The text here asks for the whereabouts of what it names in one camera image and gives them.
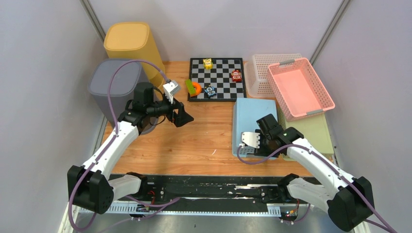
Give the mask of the light blue plastic basket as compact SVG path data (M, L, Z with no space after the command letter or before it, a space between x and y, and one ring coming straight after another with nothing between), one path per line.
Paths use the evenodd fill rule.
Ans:
M242 132L254 132L259 128L257 120L272 114L277 118L274 100L238 98L233 107L232 154L237 156Z

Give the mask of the green plastic basket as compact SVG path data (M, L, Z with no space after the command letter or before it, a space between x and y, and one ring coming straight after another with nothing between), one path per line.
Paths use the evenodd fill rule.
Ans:
M334 155L330 133L326 123L325 114L310 116L296 121L288 122L279 106L277 109L278 123L284 128L293 127L303 134L317 150L327 159Z

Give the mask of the pink plastic basket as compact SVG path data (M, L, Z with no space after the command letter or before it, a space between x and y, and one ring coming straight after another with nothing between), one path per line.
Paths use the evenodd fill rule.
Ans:
M288 122L335 108L335 103L307 58L268 66L267 81Z

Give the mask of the large white plastic basket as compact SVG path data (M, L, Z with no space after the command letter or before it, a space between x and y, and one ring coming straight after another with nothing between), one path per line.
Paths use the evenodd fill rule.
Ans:
M268 66L300 57L302 57L300 53L254 54L244 64L244 80L247 94L253 98L274 98L275 94L266 79Z

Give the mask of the grey and yellow laundry bin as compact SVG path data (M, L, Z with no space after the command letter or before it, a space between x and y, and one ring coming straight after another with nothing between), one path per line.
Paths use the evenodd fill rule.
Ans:
M102 61L87 87L112 127L115 127L115 122L111 110L119 117L125 110L127 101L133 99L136 85L149 82L141 63L128 62L129 59Z

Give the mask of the yellow slatted laundry bin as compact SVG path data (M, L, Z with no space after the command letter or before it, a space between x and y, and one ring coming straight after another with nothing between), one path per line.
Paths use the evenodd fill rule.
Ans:
M165 71L151 29L145 22L120 22L112 25L103 45L109 58L141 59Z

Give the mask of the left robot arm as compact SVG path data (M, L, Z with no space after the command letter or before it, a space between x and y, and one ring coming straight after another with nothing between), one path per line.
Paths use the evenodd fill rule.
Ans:
M163 85L162 100L154 100L156 90L151 83L138 83L133 99L127 101L125 110L120 114L115 129L107 140L82 166L72 166L68 170L71 204L103 214L113 201L120 198L132 195L136 200L144 200L148 197L146 176L128 172L112 180L110 174L114 166L142 132L155 126L153 118L163 116L176 127L194 120L185 111L183 103L174 98L174 94L180 90L176 81Z

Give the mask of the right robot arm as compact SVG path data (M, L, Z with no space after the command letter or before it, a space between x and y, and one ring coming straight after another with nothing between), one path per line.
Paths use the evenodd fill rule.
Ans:
M338 168L318 152L297 129L283 129L272 114L257 120L259 129L252 140L256 154L277 157L285 154L306 168L319 182L312 184L296 174L277 183L282 202L293 199L314 205L328 214L342 231L349 232L373 214L371 183L365 177L355 178Z

